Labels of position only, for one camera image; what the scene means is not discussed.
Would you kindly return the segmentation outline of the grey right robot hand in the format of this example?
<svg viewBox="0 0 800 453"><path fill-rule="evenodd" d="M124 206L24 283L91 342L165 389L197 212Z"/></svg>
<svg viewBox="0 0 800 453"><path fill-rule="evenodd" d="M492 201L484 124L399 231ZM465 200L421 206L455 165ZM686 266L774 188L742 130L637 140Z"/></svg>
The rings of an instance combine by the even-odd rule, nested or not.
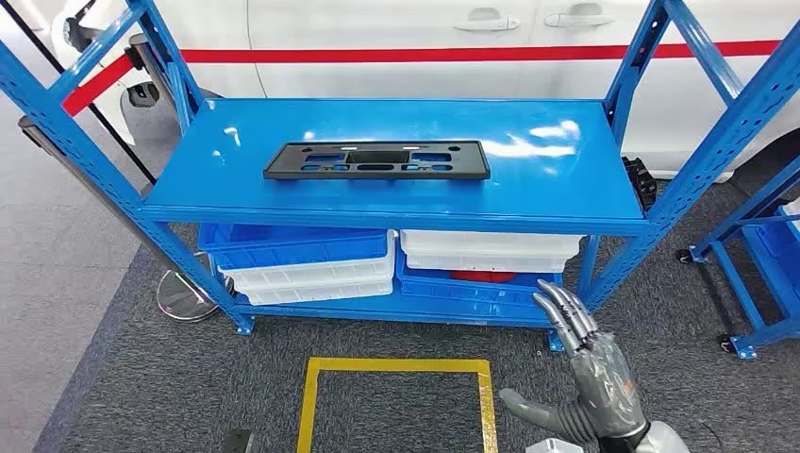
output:
<svg viewBox="0 0 800 453"><path fill-rule="evenodd" d="M578 397L568 405L550 407L506 388L500 398L520 419L568 442L595 440L602 452L635 452L650 423L614 336L599 329L577 295L543 279L537 283L541 289L532 298L565 348Z"/></svg>

